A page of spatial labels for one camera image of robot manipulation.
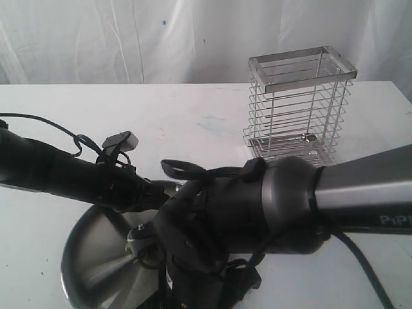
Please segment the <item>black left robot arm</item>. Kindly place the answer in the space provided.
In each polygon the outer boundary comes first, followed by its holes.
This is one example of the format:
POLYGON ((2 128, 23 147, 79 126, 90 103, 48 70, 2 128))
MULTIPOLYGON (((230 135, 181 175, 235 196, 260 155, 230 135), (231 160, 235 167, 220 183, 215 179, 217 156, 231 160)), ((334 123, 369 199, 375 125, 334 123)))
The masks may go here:
POLYGON ((96 162, 23 138, 1 122, 1 185, 46 192, 117 212, 159 209, 168 200, 163 186, 137 175, 131 163, 118 161, 119 155, 137 146, 138 140, 131 132, 107 138, 102 147, 83 135, 74 139, 98 152, 96 162))

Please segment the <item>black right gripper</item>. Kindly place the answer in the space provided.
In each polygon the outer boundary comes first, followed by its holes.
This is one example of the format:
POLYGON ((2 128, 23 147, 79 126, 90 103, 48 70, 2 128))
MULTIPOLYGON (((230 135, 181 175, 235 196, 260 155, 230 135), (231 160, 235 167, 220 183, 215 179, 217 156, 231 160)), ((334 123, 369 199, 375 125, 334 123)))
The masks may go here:
POLYGON ((159 271, 159 308, 233 308, 248 292, 261 286, 259 254, 225 260, 218 271, 192 270, 166 253, 159 271))

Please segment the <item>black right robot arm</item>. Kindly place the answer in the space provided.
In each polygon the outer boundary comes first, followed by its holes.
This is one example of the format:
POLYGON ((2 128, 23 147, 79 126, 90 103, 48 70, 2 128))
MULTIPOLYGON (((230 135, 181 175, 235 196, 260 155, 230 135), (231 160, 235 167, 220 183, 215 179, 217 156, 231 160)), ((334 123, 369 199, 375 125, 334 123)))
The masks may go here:
POLYGON ((256 266, 266 254, 311 254, 331 236, 353 253, 383 307, 393 307, 349 233, 411 233, 410 145, 329 167, 293 156, 209 170, 161 166, 183 181, 154 218, 168 308, 230 308, 260 284, 256 266))

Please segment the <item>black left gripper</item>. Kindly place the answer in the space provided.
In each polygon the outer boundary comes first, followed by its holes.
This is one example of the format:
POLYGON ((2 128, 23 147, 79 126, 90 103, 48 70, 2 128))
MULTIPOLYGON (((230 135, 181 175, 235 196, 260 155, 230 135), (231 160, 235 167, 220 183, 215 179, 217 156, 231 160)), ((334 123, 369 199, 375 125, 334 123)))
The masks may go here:
POLYGON ((166 201, 162 185, 142 178, 132 170, 117 167, 106 180, 106 207, 117 212, 156 210, 166 201))

